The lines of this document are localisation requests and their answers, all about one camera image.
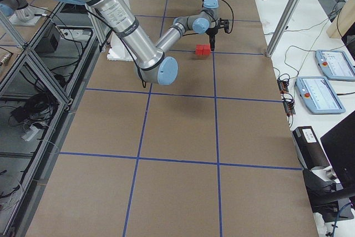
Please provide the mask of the red block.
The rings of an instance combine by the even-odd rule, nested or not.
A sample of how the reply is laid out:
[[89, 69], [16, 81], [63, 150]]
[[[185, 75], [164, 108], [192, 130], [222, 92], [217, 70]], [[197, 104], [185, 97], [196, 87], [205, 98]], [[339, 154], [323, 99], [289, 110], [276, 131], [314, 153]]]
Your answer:
[[197, 44], [195, 47], [195, 54], [202, 56], [204, 54], [204, 45], [203, 44]]
[[209, 56], [211, 54], [211, 47], [209, 44], [204, 44], [203, 45], [203, 55], [204, 56]]

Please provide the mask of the small circuit board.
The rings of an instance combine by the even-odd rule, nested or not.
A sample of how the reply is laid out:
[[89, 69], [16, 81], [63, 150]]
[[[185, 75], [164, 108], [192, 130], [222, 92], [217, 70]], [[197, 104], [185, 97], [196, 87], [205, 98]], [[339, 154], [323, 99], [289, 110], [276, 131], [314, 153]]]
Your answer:
[[289, 92], [289, 90], [288, 90], [289, 80], [288, 79], [278, 79], [277, 84], [278, 84], [278, 88], [279, 88], [281, 94]]

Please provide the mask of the near teach pendant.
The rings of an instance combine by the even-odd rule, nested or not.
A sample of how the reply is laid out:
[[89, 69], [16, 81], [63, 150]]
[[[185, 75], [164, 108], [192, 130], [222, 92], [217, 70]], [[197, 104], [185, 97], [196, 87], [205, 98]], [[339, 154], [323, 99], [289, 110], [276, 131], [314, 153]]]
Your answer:
[[346, 111], [329, 80], [324, 76], [297, 77], [296, 88], [312, 114], [342, 114]]

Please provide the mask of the teach pendant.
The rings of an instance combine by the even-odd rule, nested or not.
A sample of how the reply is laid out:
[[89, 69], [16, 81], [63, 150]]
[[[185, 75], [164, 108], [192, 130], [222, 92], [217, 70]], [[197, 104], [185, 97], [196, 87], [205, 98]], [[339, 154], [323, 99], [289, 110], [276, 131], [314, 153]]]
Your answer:
[[346, 111], [329, 80], [324, 76], [297, 77], [296, 88], [312, 114], [342, 114]]
[[328, 79], [354, 82], [354, 65], [344, 51], [317, 50], [315, 55], [320, 70]]

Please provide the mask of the far teach pendant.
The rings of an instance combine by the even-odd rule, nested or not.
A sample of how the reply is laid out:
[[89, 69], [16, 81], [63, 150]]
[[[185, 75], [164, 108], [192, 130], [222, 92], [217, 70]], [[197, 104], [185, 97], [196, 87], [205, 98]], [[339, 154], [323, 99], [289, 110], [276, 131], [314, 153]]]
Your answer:
[[315, 55], [320, 70], [328, 79], [354, 82], [354, 65], [344, 51], [317, 50]]

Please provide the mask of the black box with label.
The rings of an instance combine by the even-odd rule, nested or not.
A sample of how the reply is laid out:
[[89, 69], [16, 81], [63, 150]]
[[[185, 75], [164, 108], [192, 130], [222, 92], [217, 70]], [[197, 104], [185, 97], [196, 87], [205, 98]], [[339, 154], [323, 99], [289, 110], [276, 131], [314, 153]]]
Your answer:
[[330, 166], [311, 126], [297, 127], [292, 134], [298, 159], [305, 169], [324, 169]]

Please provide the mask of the aluminium frame post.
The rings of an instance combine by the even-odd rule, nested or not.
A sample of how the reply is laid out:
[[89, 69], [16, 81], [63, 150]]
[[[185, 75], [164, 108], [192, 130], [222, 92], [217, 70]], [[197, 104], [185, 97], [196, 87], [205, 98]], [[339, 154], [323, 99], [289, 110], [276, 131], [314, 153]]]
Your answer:
[[277, 24], [277, 27], [274, 31], [274, 34], [267, 46], [265, 51], [265, 56], [271, 58], [275, 49], [277, 48], [278, 43], [280, 42], [283, 33], [286, 30], [286, 26], [288, 25], [298, 3], [300, 0], [288, 0], [285, 9], [282, 13], [282, 16]]

